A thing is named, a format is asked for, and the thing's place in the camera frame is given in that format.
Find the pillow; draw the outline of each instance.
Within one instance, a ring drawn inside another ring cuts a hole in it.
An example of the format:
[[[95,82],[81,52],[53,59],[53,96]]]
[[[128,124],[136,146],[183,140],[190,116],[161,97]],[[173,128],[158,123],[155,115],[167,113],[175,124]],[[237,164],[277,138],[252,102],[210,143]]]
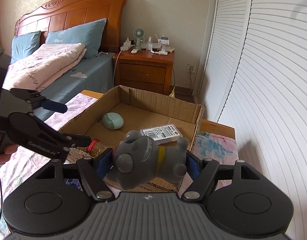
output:
[[[104,18],[94,22],[77,25],[63,31],[49,32],[46,43],[83,43],[87,49],[83,58],[95,57],[98,55],[106,20],[107,19]]]
[[[30,56],[40,44],[41,31],[15,36],[12,39],[12,59],[10,63]]]

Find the small green fan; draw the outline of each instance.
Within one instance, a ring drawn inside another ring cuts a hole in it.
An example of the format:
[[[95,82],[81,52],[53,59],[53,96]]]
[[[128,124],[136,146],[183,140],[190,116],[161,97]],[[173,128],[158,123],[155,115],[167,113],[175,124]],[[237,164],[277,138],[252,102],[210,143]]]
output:
[[[145,31],[142,28],[136,28],[134,30],[134,36],[137,39],[135,49],[141,50],[141,41],[140,39],[145,36]]]

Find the electrical socket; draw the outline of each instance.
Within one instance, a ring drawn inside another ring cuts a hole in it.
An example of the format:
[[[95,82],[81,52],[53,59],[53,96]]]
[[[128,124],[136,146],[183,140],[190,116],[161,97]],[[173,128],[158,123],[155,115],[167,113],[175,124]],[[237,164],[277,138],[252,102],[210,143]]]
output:
[[[187,72],[195,73],[196,72],[196,66],[188,64],[187,65]]]

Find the patterned wallpaper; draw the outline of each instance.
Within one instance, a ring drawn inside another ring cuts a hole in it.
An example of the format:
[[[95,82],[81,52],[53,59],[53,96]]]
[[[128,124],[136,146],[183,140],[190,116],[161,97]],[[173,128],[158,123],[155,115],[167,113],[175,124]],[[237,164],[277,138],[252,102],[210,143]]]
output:
[[[0,0],[0,41],[10,53],[15,22],[49,0]],[[122,17],[122,41],[142,27],[145,39],[169,37],[175,47],[176,84],[190,87],[187,64],[198,66],[206,28],[209,0],[127,0]]]

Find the hand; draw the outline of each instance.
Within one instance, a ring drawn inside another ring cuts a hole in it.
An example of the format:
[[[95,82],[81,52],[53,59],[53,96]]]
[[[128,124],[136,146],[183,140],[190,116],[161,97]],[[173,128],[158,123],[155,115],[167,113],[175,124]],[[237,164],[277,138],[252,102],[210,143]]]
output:
[[[17,148],[17,144],[6,146],[4,149],[4,153],[0,155],[0,165],[5,164],[7,161],[9,161],[12,154],[17,151]]]

